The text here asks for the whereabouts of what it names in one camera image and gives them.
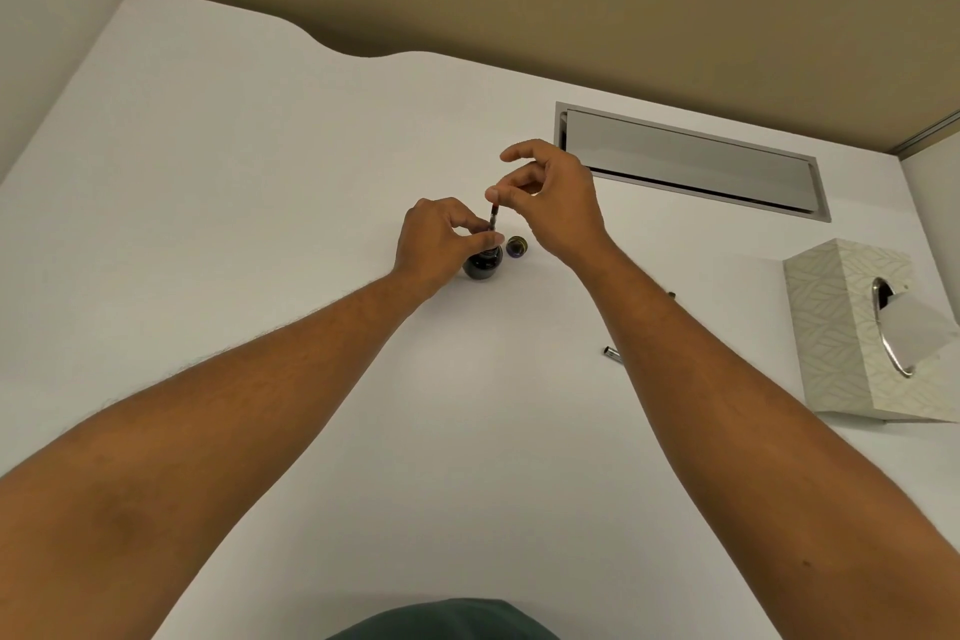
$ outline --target forearm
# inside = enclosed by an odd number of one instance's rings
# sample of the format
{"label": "forearm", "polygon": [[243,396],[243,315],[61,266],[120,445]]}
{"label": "forearm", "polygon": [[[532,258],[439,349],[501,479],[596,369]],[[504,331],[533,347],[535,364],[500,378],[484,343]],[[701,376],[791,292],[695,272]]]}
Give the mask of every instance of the forearm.
{"label": "forearm", "polygon": [[[575,270],[667,459],[784,636],[836,631],[879,597],[886,631],[892,608],[943,611],[956,554],[892,481],[616,247]],[[918,574],[938,577],[926,598]]]}
{"label": "forearm", "polygon": [[[53,594],[74,636],[109,637],[110,622],[149,637],[422,297],[399,276],[370,283],[115,403],[19,465],[0,481],[0,600]],[[30,613],[13,616],[29,637]]]}

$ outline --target green clothing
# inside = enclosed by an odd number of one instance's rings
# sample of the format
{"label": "green clothing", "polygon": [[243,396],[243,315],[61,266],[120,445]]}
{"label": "green clothing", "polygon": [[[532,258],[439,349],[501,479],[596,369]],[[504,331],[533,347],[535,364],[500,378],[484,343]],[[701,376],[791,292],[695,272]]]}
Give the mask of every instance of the green clothing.
{"label": "green clothing", "polygon": [[399,607],[329,640],[559,640],[502,599],[445,599]]}

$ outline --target finger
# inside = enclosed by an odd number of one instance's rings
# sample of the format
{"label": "finger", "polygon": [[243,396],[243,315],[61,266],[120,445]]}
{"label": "finger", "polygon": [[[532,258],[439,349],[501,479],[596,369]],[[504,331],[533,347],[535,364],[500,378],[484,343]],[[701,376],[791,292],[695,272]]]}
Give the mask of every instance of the finger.
{"label": "finger", "polygon": [[473,256],[480,251],[489,251],[491,248],[497,248],[502,245],[505,238],[503,233],[497,231],[484,231],[483,233],[474,233],[473,235],[461,235],[460,243],[463,245],[463,258]]}
{"label": "finger", "polygon": [[511,185],[527,193],[539,193],[546,182],[546,170],[539,162],[527,162],[509,175],[500,178],[497,185]]}
{"label": "finger", "polygon": [[530,206],[534,201],[534,196],[529,192],[512,185],[488,187],[484,196],[493,205],[505,205],[520,213],[524,218],[530,213]]}
{"label": "finger", "polygon": [[505,163],[522,159],[529,160],[532,158],[545,167],[551,160],[564,157],[570,157],[570,153],[542,139],[527,139],[526,141],[517,142],[500,153],[500,159]]}
{"label": "finger", "polygon": [[444,197],[435,202],[453,228],[467,228],[470,233],[479,233],[490,227],[490,223],[455,197]]}

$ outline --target hand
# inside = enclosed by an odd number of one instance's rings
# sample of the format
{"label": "hand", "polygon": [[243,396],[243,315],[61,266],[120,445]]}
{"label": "hand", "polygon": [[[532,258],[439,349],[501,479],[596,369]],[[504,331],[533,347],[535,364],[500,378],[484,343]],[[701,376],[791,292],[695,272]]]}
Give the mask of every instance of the hand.
{"label": "hand", "polygon": [[542,139],[508,147],[505,163],[533,158],[486,191],[489,202],[517,211],[550,253],[575,268],[598,248],[614,247],[607,235],[594,175],[576,156]]}
{"label": "hand", "polygon": [[[403,219],[393,273],[413,279],[422,287],[424,298],[429,298],[456,275],[467,258],[503,243],[503,235],[487,230],[489,227],[490,223],[455,197],[420,198]],[[466,228],[473,235],[454,233],[454,228]]]}

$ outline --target white tissue paper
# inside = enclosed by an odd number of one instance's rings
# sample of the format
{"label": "white tissue paper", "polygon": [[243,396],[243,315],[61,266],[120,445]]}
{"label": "white tissue paper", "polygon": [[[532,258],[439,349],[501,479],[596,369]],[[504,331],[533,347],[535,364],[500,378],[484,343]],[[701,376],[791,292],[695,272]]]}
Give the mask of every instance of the white tissue paper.
{"label": "white tissue paper", "polygon": [[880,310],[883,338],[904,367],[960,340],[960,326],[910,292],[898,293]]}

